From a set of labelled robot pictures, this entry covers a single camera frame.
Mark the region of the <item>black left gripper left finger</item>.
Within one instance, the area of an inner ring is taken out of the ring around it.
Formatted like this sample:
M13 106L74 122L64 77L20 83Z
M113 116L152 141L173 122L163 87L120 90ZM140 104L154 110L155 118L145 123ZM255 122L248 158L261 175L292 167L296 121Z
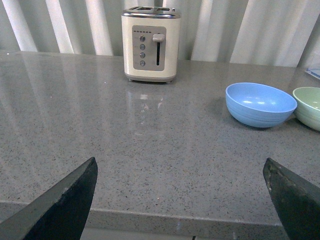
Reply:
M98 177L91 157L33 202L0 224L2 240L79 240Z

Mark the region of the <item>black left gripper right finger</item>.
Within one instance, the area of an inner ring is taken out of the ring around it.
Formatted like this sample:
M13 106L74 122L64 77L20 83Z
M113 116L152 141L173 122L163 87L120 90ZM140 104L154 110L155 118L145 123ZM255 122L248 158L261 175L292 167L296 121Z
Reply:
M272 158L267 158L263 177L280 219L291 240L320 238L320 188Z

